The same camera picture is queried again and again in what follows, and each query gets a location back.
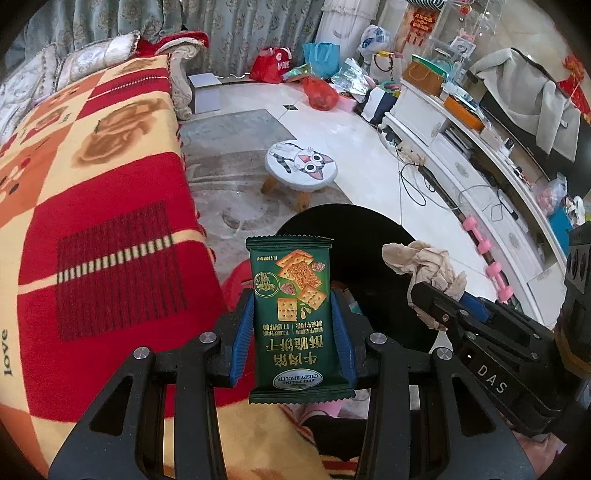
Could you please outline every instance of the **pink dumbbell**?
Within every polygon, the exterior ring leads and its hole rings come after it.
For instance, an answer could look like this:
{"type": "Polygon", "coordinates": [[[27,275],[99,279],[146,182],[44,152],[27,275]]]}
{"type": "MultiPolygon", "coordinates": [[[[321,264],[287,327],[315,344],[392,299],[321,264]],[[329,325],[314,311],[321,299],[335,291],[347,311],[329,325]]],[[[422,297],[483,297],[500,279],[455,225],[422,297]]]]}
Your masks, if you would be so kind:
{"type": "Polygon", "coordinates": [[[476,247],[478,253],[484,255],[485,253],[491,251],[492,243],[488,238],[484,238],[484,236],[480,233],[480,230],[477,228],[478,222],[474,217],[468,217],[466,220],[464,220],[462,226],[466,232],[472,231],[476,237],[476,240],[478,240],[478,246],[476,247]]]}
{"type": "Polygon", "coordinates": [[[505,284],[505,280],[501,275],[501,264],[499,262],[493,262],[486,268],[486,276],[496,280],[496,284],[499,286],[496,297],[499,301],[507,301],[513,296],[513,287],[505,284]]]}

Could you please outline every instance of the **red bag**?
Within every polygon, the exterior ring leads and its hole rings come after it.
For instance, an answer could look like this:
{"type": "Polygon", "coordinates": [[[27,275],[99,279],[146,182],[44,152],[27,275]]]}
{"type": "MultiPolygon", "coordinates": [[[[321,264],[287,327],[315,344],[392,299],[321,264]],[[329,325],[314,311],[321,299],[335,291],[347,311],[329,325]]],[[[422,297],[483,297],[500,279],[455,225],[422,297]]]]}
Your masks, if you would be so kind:
{"type": "Polygon", "coordinates": [[[324,80],[317,77],[306,77],[302,80],[302,84],[310,106],[316,110],[330,110],[339,101],[339,94],[324,80]]]}
{"type": "Polygon", "coordinates": [[[281,83],[284,73],[290,71],[289,48],[263,48],[259,51],[251,70],[251,80],[265,83],[281,83]]]}

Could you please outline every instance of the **screw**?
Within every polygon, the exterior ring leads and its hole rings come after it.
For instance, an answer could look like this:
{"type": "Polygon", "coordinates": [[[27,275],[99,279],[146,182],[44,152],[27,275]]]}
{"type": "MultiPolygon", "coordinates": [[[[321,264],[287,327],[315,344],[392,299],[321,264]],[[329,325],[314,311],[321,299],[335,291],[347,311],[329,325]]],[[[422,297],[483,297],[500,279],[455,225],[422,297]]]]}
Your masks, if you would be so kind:
{"type": "Polygon", "coordinates": [[[199,335],[199,341],[201,343],[213,343],[217,339],[217,335],[213,332],[203,332],[199,335]]]}
{"type": "Polygon", "coordinates": [[[445,347],[438,348],[436,353],[441,360],[450,360],[453,357],[452,351],[445,347]]]}
{"type": "Polygon", "coordinates": [[[136,360],[141,360],[142,358],[146,358],[150,354],[150,349],[146,346],[139,346],[134,350],[134,358],[136,360]]]}
{"type": "Polygon", "coordinates": [[[388,340],[388,338],[383,333],[374,332],[371,335],[369,335],[369,341],[377,345],[382,345],[383,343],[386,343],[386,340],[388,340]]]}

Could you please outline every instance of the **sofa cushion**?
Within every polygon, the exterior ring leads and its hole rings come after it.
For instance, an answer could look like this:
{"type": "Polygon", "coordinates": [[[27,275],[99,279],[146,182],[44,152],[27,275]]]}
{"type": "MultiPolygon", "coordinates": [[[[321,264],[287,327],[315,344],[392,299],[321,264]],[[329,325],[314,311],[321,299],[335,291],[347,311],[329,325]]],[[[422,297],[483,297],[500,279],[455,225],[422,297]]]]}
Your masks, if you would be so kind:
{"type": "Polygon", "coordinates": [[[0,85],[0,144],[10,138],[33,106],[51,94],[57,62],[56,45],[51,43],[0,85]]]}
{"type": "Polygon", "coordinates": [[[70,53],[61,64],[55,91],[91,73],[129,60],[135,53],[139,31],[95,41],[81,50],[70,53]]]}

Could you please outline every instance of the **cat stool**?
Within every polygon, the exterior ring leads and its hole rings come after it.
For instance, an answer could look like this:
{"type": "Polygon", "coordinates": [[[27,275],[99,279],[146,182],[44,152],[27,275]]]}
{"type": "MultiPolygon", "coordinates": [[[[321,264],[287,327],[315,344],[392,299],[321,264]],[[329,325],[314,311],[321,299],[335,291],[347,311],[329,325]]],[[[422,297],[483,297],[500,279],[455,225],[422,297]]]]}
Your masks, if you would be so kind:
{"type": "Polygon", "coordinates": [[[280,183],[298,192],[297,211],[310,206],[312,192],[320,190],[336,178],[335,161],[328,155],[297,140],[288,140],[273,145],[265,157],[267,178],[261,193],[271,193],[280,183]]]}

